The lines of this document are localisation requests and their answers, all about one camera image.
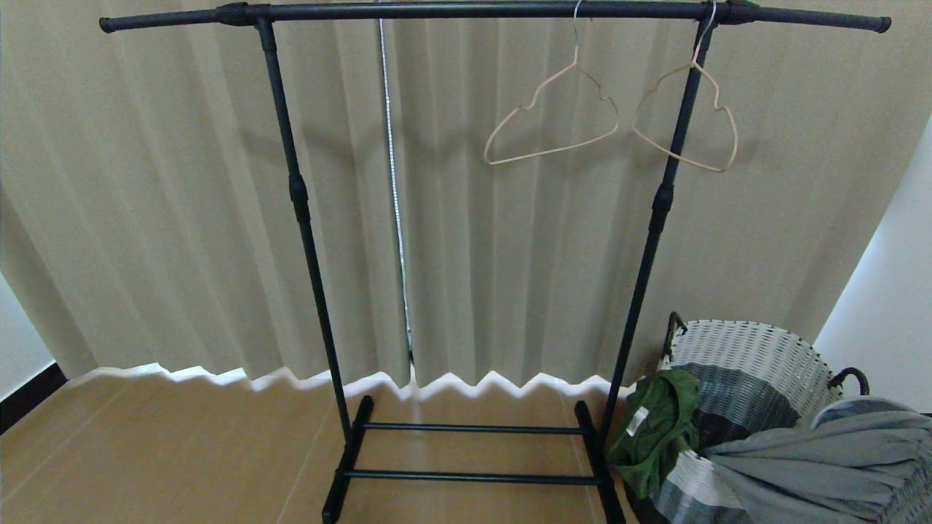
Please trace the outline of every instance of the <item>beige curtain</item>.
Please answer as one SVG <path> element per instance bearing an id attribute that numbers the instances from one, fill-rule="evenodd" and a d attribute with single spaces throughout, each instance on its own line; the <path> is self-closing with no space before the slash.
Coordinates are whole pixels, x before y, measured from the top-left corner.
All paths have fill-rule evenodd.
<path id="1" fill-rule="evenodd" d="M 627 380 L 657 355 L 666 315 L 779 324 L 810 340 L 877 226 L 928 120 L 926 2 L 769 2 L 888 15 L 886 34 L 757 22 L 723 26 L 706 68 L 741 134 L 724 174 L 681 165 Z M 570 153 L 489 168 L 512 108 L 569 63 L 570 21 L 392 21 L 392 128 L 418 381 L 448 371 L 609 377 L 665 157 L 629 125 L 641 94 L 689 60 L 696 22 L 579 22 L 582 65 L 623 132 Z M 640 120 L 668 144 L 685 74 Z M 688 156 L 721 163 L 731 138 L 706 82 Z M 579 76 L 504 130 L 501 158 L 597 136 L 610 113 Z"/>
<path id="2" fill-rule="evenodd" d="M 210 7 L 4 4 L 2 270 L 68 375 L 326 369 L 257 33 L 97 26 Z M 407 383 L 377 23 L 276 31 L 344 379 Z"/>

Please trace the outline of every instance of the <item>tile grout line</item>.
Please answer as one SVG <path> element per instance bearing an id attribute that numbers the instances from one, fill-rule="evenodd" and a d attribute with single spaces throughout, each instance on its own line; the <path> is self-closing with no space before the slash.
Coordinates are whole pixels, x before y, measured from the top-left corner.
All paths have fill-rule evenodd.
<path id="1" fill-rule="evenodd" d="M 567 424 L 567 426 L 570 426 L 570 425 L 572 425 L 572 422 L 571 422 L 571 420 L 570 420 L 569 413 L 567 412 L 566 398 L 564 398 L 564 397 L 565 397 L 564 394 L 562 394 L 562 393 L 559 394 L 559 398 L 560 398 L 560 407 L 561 407 L 562 410 L 563 410 L 563 422 L 565 422 L 565 423 Z M 580 474 L 581 474 L 581 475 L 585 475 L 585 471 L 586 471 L 586 469 L 588 469 L 588 468 L 586 468 L 585 466 L 588 465 L 588 463 L 589 463 L 589 458 L 588 458 L 588 456 L 586 456 L 586 464 L 583 464 L 583 459 L 582 459 L 582 457 L 580 456 L 580 450 L 579 450 L 579 445 L 578 445 L 578 444 L 579 444 L 579 443 L 578 443 L 578 439 L 577 439 L 577 438 L 574 438 L 573 436 L 571 436 L 571 437 L 570 437 L 570 440 L 572 441 L 573 454 L 576 455 L 576 466 L 579 468 Z M 592 517 L 593 524 L 598 524 L 598 520 L 597 520 L 597 518 L 596 518 L 596 508 L 595 508 L 595 505 L 594 505 L 593 502 L 592 502 L 592 487 L 588 487 L 588 486 L 587 486 L 587 487 L 585 488 L 584 491 L 585 491 L 585 499 L 586 499 L 586 501 L 589 503 L 589 515 L 590 515 L 590 517 Z"/>
<path id="2" fill-rule="evenodd" d="M 285 516 L 285 511 L 288 509 L 288 504 L 291 503 L 292 496 L 295 495 L 295 490 L 297 489 L 297 483 L 298 481 L 301 480 L 301 476 L 304 474 L 305 467 L 308 466 L 308 459 L 310 459 L 310 454 L 311 452 L 313 452 L 314 447 L 317 446 L 317 441 L 319 440 L 321 436 L 321 431 L 323 430 L 323 426 L 327 423 L 327 419 L 330 418 L 330 414 L 333 411 L 334 411 L 334 404 L 330 403 L 330 405 L 327 406 L 327 412 L 323 415 L 323 417 L 321 417 L 321 424 L 317 426 L 317 432 L 314 433 L 314 437 L 310 440 L 310 447 L 308 448 L 308 452 L 304 455 L 304 461 L 301 462 L 300 469 L 297 470 L 297 474 L 295 475 L 295 482 L 292 483 L 292 487 L 288 491 L 288 497 L 285 498 L 285 502 L 281 505 L 281 511 L 279 512 L 278 519 L 275 520 L 275 524 L 281 524 L 281 520 Z"/>
<path id="3" fill-rule="evenodd" d="M 101 413 L 103 413 L 103 411 L 104 411 L 105 409 L 107 409 L 111 404 L 113 404 L 113 402 L 114 402 L 121 394 L 123 394 L 131 385 L 135 384 L 135 383 L 136 383 L 136 380 L 138 380 L 140 377 L 134 377 L 133 380 L 130 380 L 130 383 L 129 383 L 129 384 L 127 384 L 126 386 L 123 387 L 123 389 L 121 389 L 120 391 L 114 393 L 114 395 L 110 398 L 110 400 L 106 401 L 106 402 L 103 404 L 103 406 L 101 406 L 100 409 L 98 409 L 97 411 L 94 411 L 94 414 L 93 414 L 93 415 L 89 416 L 88 419 L 87 419 L 86 421 L 84 421 L 80 426 L 78 426 L 78 428 L 77 428 L 73 433 L 71 433 L 71 435 L 70 435 L 68 438 L 64 439 L 64 441 L 63 441 L 57 448 L 55 448 L 54 451 L 52 451 L 51 453 L 49 453 L 49 455 L 48 455 L 41 463 L 39 463 L 39 464 L 35 467 L 35 469 L 33 469 L 33 471 L 32 471 L 29 475 L 27 475 L 27 476 L 22 480 L 22 482 L 21 482 L 15 489 L 13 489 L 10 493 L 7 494 L 6 497 L 4 497 L 2 500 L 0 500 L 0 503 L 5 503 L 6 501 L 9 501 L 10 499 L 12 499 L 12 498 L 13 498 L 13 495 L 15 495 L 16 492 L 20 490 L 20 488 L 22 488 L 23 486 L 25 486 L 26 483 L 29 482 L 29 479 L 31 479 L 33 476 L 35 476 L 35 474 L 38 473 L 38 471 L 39 471 L 40 469 L 42 469 L 42 466 L 46 465 L 46 463 L 47 463 L 48 461 L 50 461 L 50 460 L 52 459 L 52 457 L 54 457 L 55 455 L 57 455 L 57 454 L 59 453 L 59 451 L 61 451 L 61 450 L 64 449 L 65 447 L 67 447 L 68 444 L 71 443 L 71 441 L 74 440 L 75 437 L 76 437 L 78 434 L 80 434 L 82 431 L 84 431 L 84 428 L 87 427 L 88 424 L 91 423 L 91 421 L 93 421 L 94 419 L 97 418 L 98 415 L 100 415 Z"/>

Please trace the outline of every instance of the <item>vertical black pole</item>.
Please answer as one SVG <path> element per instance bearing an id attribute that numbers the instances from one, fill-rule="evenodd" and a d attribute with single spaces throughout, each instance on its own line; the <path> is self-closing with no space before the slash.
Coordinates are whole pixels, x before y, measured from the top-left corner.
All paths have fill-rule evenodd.
<path id="1" fill-rule="evenodd" d="M 321 322 L 323 334 L 323 348 L 327 352 L 327 362 L 330 365 L 330 374 L 334 382 L 336 394 L 336 408 L 340 412 L 340 423 L 343 426 L 343 438 L 350 442 L 350 414 L 347 411 L 347 399 L 343 394 L 343 379 L 340 378 L 340 367 L 336 359 L 336 346 L 334 345 L 334 331 L 330 326 L 330 314 L 327 312 L 327 299 L 323 294 L 323 280 L 321 279 L 321 265 L 317 260 L 317 249 L 314 247 L 314 233 L 310 228 L 310 210 L 308 209 L 308 187 L 297 167 L 297 153 L 295 153 L 295 138 L 292 135 L 291 120 L 288 118 L 288 103 L 285 102 L 285 87 L 281 83 L 281 68 L 279 67 L 278 48 L 275 46 L 275 33 L 272 31 L 272 22 L 259 17 L 255 22 L 262 40 L 262 50 L 266 53 L 268 66 L 268 80 L 272 85 L 272 97 L 275 99 L 275 113 L 279 118 L 281 143 L 285 148 L 285 160 L 288 162 L 288 188 L 291 192 L 292 204 L 295 206 L 295 216 L 301 228 L 301 241 L 304 243 L 304 256 L 308 260 L 310 283 L 314 289 L 314 302 L 317 304 L 317 316 Z"/>
<path id="2" fill-rule="evenodd" d="M 715 29 L 715 22 L 711 20 L 710 17 L 703 18 L 699 22 L 699 30 L 696 34 L 696 43 L 699 45 L 699 56 L 696 61 L 700 65 L 706 61 L 706 52 L 708 51 L 709 41 L 712 39 L 713 29 Z M 670 144 L 670 151 L 677 155 L 683 152 L 683 143 L 686 141 L 686 130 L 690 126 L 692 107 L 695 105 L 696 92 L 699 90 L 699 81 L 701 79 L 701 73 L 695 69 L 690 69 L 689 75 L 686 78 L 686 88 L 683 90 L 683 99 L 679 104 L 677 127 L 673 131 L 673 141 Z M 660 234 L 664 231 L 666 215 L 673 206 L 673 181 L 677 177 L 678 166 L 678 159 L 673 157 L 667 158 L 664 180 L 660 183 L 660 187 L 657 188 L 657 194 L 653 197 L 653 214 L 651 215 L 651 224 L 648 226 L 647 245 L 644 246 L 644 255 L 641 257 L 640 269 L 637 271 L 635 291 L 631 296 L 631 308 L 628 310 L 628 319 L 624 324 L 622 345 L 618 349 L 618 359 L 615 361 L 615 372 L 611 376 L 609 398 L 605 404 L 605 413 L 602 415 L 602 422 L 598 430 L 598 444 L 600 448 L 605 447 L 605 440 L 609 436 L 611 417 L 615 411 L 615 403 L 618 402 L 618 390 L 622 385 L 624 368 L 627 366 L 628 354 L 631 352 L 631 344 L 635 338 L 637 318 L 640 316 L 641 306 L 644 304 L 644 294 L 647 292 L 647 282 L 651 277 L 653 259 L 654 256 L 657 255 L 657 245 L 660 243 Z"/>

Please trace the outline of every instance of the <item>gray stripe on basket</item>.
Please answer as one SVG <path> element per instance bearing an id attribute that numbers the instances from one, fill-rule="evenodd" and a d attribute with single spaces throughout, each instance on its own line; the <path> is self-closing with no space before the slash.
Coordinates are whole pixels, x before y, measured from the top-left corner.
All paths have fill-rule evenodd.
<path id="1" fill-rule="evenodd" d="M 670 524 L 694 524 L 696 522 L 728 522 L 729 524 L 753 524 L 743 509 L 710 506 L 700 503 L 672 482 L 664 482 L 651 494 L 651 502 L 657 512 Z"/>
<path id="2" fill-rule="evenodd" d="M 694 363 L 674 367 L 682 367 L 699 379 L 700 412 L 719 415 L 731 423 L 699 417 L 701 448 L 743 438 L 744 432 L 793 427 L 800 418 L 783 394 L 748 373 Z"/>

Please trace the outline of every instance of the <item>tile floor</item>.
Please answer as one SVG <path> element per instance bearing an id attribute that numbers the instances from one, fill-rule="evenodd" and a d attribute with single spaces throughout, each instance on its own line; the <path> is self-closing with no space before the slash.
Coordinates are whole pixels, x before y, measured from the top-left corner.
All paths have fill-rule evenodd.
<path id="1" fill-rule="evenodd" d="M 97 371 L 7 431 L 0 521 L 320 522 L 342 452 L 329 379 L 175 375 Z M 598 420 L 604 387 L 563 386 L 442 379 L 412 391 L 364 379 L 349 388 L 349 408 L 365 393 L 374 421 L 562 426 L 576 424 L 584 399 Z M 590 474 L 582 440 L 564 435 L 372 431 L 357 467 Z M 340 522 L 605 520 L 595 488 L 356 479 Z"/>

